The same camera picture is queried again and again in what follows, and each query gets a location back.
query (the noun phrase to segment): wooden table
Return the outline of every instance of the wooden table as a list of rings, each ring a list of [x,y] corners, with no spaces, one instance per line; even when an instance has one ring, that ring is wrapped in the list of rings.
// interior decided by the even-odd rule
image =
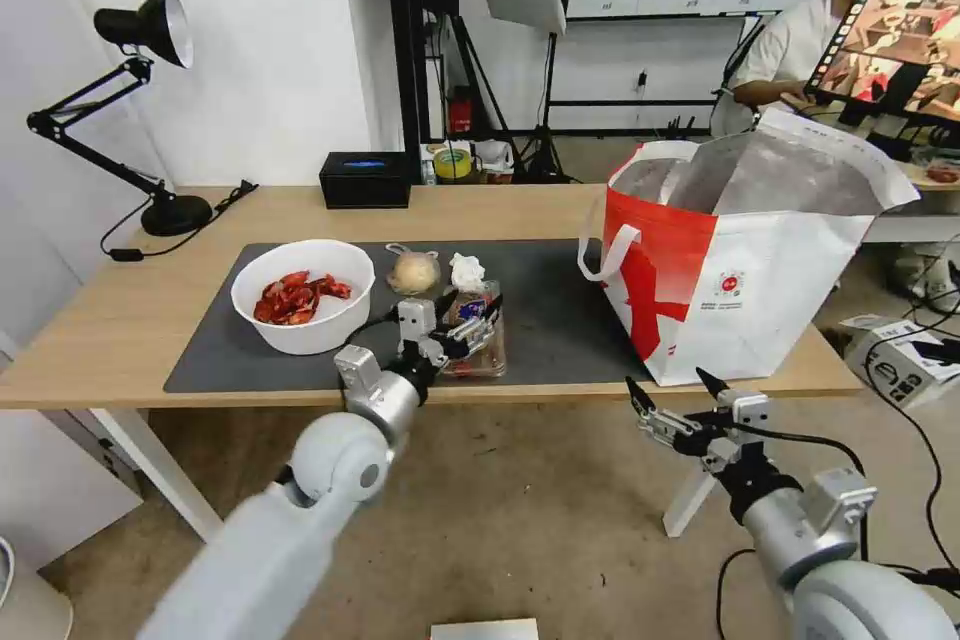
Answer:
[[[225,188],[185,189],[211,201]],[[91,408],[204,538],[219,528],[203,496],[136,408],[336,405],[335,391],[170,395],[163,385],[240,250],[254,242],[332,237],[350,242],[577,237],[600,185],[417,187],[408,210],[335,210],[319,188],[260,188],[170,255],[108,264],[0,375],[0,408]],[[140,233],[131,247],[169,241]],[[829,397],[860,382],[809,328],[773,377],[742,383],[772,396]],[[659,402],[703,397],[699,386],[645,385]],[[611,400],[622,383],[487,386],[431,391],[434,403]]]

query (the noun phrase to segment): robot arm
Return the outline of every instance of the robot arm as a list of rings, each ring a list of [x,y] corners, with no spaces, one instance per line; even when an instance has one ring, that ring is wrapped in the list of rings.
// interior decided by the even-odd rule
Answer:
[[[855,532],[877,496],[857,471],[820,473],[804,490],[766,457],[770,401],[698,373],[717,407],[681,416],[658,410],[630,378],[640,429],[676,452],[698,458],[730,495],[730,512],[753,538],[761,565],[792,611],[793,637],[956,640],[950,618],[929,595],[890,568],[850,560]]]
[[[395,318],[402,352],[387,370],[369,350],[341,350],[334,362],[347,412],[307,427],[280,476],[234,510],[139,640],[283,638],[326,575],[337,537],[383,487],[437,372],[486,346],[499,307],[498,299],[484,316],[438,329],[432,302],[404,300]]]

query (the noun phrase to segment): black mat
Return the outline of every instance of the black mat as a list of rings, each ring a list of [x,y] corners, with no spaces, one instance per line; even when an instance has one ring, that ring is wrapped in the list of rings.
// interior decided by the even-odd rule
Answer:
[[[487,278],[500,281],[504,296],[507,372],[496,380],[444,379],[443,384],[485,382],[541,385],[619,382],[626,374],[648,379],[630,340],[603,291],[584,280],[576,263],[576,240],[406,243],[437,250],[444,278],[454,252],[476,255]],[[247,263],[276,247],[248,245],[240,253],[183,355],[167,378],[168,393],[327,390],[337,387],[332,353],[284,355],[271,348],[233,308],[230,286]],[[370,315],[381,315],[399,299],[386,284],[396,255],[383,243],[359,244],[373,260],[377,280]],[[599,247],[591,254],[598,259]],[[395,325],[360,335],[382,364],[397,350]]]

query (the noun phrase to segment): white bowl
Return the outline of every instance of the white bowl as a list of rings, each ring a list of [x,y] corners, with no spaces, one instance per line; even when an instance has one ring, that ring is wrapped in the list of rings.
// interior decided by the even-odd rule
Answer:
[[[255,320],[253,309],[263,289],[284,275],[309,270],[315,280],[330,273],[350,285],[349,300],[324,296],[317,314],[303,325],[271,325]],[[370,317],[370,289],[375,275],[370,256],[339,240],[302,240],[265,252],[247,265],[230,288],[233,307],[269,345],[289,355],[315,355],[342,345]]]

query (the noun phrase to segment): lamp arm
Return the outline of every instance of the lamp arm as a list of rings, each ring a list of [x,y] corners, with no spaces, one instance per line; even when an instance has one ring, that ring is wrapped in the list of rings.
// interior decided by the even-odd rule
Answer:
[[[138,190],[142,190],[152,198],[158,200],[173,199],[175,195],[164,187],[163,180],[151,182],[133,168],[130,168],[123,163],[119,163],[116,160],[111,160],[106,155],[97,152],[93,148],[84,145],[79,140],[72,138],[67,134],[67,129],[71,125],[80,122],[85,117],[92,115],[102,108],[105,108],[107,105],[116,102],[120,98],[129,95],[137,88],[142,87],[150,82],[150,66],[152,64],[153,62],[151,60],[140,57],[139,55],[129,58],[116,69],[110,71],[103,77],[94,80],[86,87],[77,90],[72,95],[68,95],[63,100],[51,105],[48,108],[30,113],[30,115],[27,117],[27,127],[41,137],[55,142],[60,147],[66,148],[70,152],[90,161],[102,170],[106,170],[111,175],[130,183]],[[136,82],[120,88],[102,100],[96,100],[80,105],[71,105],[71,103],[74,101],[79,100],[93,90],[106,85],[111,80],[114,80],[115,78],[118,78],[126,73],[132,75]]]

